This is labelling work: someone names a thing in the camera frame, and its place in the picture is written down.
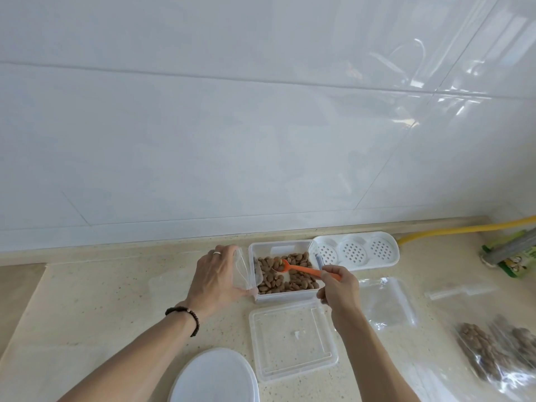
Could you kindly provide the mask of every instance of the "bag of almonds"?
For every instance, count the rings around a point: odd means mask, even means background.
[[[531,400],[529,394],[536,384],[536,369],[508,346],[512,332],[519,334],[519,330],[497,319],[504,301],[497,287],[473,281],[445,285],[426,292],[426,296],[480,379],[510,399]],[[528,335],[524,337],[525,343],[530,343],[532,338],[526,338]]]

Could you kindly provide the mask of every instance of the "tiled wall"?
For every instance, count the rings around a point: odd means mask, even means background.
[[[536,0],[3,0],[0,250],[490,214]]]

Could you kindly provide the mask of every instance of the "orange plastic spoon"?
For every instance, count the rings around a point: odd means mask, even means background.
[[[320,277],[320,274],[322,272],[322,271],[319,271],[319,270],[314,270],[313,268],[305,268],[304,266],[291,265],[291,264],[288,263],[288,261],[286,259],[283,260],[283,265],[285,266],[285,269],[282,270],[282,271],[279,271],[280,273],[288,272],[290,269],[293,269],[293,270],[308,273],[309,275],[313,275],[315,277]],[[328,272],[328,274],[331,275],[332,277],[334,277],[335,279],[337,279],[338,281],[340,281],[341,278],[342,278],[340,275],[338,275],[336,273]]]

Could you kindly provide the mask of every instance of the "right hand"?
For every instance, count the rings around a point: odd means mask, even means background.
[[[341,280],[337,281],[328,272],[340,275]],[[318,290],[316,297],[331,307],[331,318],[336,327],[348,314],[361,313],[359,281],[349,270],[343,266],[325,265],[320,278],[325,286]]]

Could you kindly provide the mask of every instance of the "speckled countertop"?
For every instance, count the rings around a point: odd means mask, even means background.
[[[427,238],[406,244],[396,266],[356,274],[397,277],[411,297],[418,325],[393,327],[379,335],[423,401],[502,400],[472,374],[423,294],[427,285],[477,272],[517,301],[534,306],[526,284],[481,265],[481,243],[476,234]],[[144,251],[150,255],[141,251],[125,258],[48,265],[0,363],[2,402],[55,401],[183,299],[197,259],[209,249],[155,255],[147,248]],[[200,351],[231,348],[254,367],[248,316],[255,308],[252,298],[244,298],[204,324],[171,364],[152,401],[167,400],[181,368]],[[359,401],[343,343],[335,331],[333,335],[339,351],[337,365],[260,384],[261,401]]]

